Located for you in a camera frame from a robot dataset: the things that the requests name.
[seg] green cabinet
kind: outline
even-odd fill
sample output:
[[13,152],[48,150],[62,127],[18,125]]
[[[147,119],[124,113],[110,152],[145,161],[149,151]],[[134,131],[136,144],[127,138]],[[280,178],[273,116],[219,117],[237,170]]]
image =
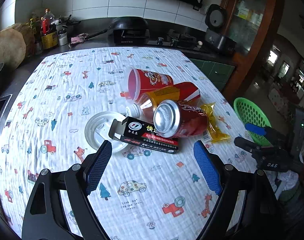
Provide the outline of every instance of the green cabinet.
[[235,68],[234,66],[213,61],[194,58],[190,58],[190,60],[208,77],[219,91],[223,90]]

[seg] green plastic basket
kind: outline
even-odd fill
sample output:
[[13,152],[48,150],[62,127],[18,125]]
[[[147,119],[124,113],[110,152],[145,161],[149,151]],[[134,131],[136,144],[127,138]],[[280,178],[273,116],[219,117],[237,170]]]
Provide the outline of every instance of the green plastic basket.
[[[234,111],[243,124],[249,122],[260,127],[271,127],[271,124],[263,111],[256,104],[246,98],[236,98],[234,100]],[[255,143],[261,146],[270,145],[270,142],[264,136],[250,131],[249,134]]]

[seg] glass cabinet door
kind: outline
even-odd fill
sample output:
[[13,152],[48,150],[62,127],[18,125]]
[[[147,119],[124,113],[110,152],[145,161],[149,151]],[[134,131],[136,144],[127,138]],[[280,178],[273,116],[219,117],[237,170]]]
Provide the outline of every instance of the glass cabinet door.
[[236,51],[247,55],[262,21],[267,0],[238,0],[227,36],[234,40]]

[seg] box logo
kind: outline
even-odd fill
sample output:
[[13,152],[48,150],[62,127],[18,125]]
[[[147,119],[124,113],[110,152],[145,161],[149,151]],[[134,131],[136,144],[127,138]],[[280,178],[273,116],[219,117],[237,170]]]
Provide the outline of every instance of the box logo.
[[140,124],[139,122],[131,122],[129,124],[129,128],[131,130],[137,131],[137,130],[140,130],[142,128],[142,124]]

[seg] yellow plastic wrapper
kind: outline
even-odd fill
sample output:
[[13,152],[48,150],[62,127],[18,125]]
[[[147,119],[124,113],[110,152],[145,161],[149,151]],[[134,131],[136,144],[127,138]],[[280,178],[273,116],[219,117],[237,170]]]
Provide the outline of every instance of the yellow plastic wrapper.
[[216,125],[216,120],[214,117],[214,105],[215,103],[201,105],[200,108],[208,117],[207,130],[203,133],[203,141],[215,143],[220,140],[229,140],[230,135],[222,133],[218,126]]

